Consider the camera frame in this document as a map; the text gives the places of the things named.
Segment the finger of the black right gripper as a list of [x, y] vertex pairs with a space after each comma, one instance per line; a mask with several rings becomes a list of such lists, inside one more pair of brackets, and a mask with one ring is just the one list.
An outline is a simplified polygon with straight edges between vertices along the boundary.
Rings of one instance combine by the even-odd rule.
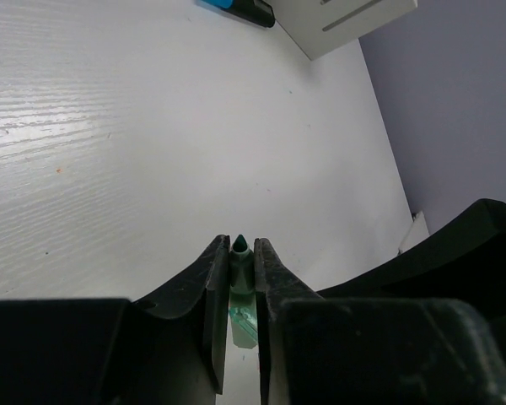
[[506, 203], [479, 199], [409, 251], [320, 295], [506, 302]]

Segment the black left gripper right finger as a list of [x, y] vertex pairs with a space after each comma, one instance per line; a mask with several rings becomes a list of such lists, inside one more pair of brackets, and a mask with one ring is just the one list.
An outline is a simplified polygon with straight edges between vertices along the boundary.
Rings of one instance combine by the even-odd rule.
[[320, 297], [254, 244], [264, 404], [506, 404], [506, 364], [472, 306]]

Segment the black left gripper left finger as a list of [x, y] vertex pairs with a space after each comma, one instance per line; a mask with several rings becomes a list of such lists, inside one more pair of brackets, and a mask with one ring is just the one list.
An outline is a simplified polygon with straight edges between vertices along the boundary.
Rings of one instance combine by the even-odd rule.
[[213, 404], [229, 238], [139, 300], [0, 300], [0, 404]]

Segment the green folding marker pen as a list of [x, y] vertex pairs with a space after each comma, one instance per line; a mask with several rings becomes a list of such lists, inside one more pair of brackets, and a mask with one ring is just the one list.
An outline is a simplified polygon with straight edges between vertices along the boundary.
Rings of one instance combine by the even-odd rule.
[[254, 252], [238, 235], [229, 253], [229, 318], [233, 343], [253, 349], [258, 344]]

